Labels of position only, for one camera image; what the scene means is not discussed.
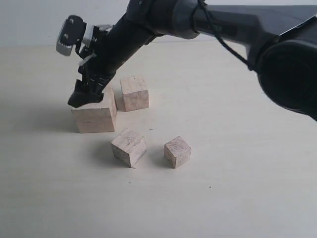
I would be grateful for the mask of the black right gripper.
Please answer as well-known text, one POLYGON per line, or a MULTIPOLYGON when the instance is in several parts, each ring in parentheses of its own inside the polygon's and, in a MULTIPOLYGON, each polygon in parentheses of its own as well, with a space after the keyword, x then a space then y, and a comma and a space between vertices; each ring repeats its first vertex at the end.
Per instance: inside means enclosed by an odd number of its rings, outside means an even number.
POLYGON ((95 27, 89 46, 84 46, 79 56, 85 62, 79 66, 82 79, 76 80, 67 104, 79 108, 86 104, 100 103, 103 89, 115 76, 117 70, 142 46, 158 35, 151 29, 127 19, 126 15, 107 30, 95 27))

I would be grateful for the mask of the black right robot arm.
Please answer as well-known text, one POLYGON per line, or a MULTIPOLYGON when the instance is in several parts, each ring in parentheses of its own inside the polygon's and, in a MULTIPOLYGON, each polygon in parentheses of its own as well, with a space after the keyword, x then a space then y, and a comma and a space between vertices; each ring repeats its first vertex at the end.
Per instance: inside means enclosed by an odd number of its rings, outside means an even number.
POLYGON ((264 93, 289 111, 317 117, 317 7, 209 5, 203 0, 131 0, 111 27, 69 16, 60 42, 82 59, 68 104, 102 101, 117 70, 142 46, 169 35, 215 37, 257 74, 264 93))

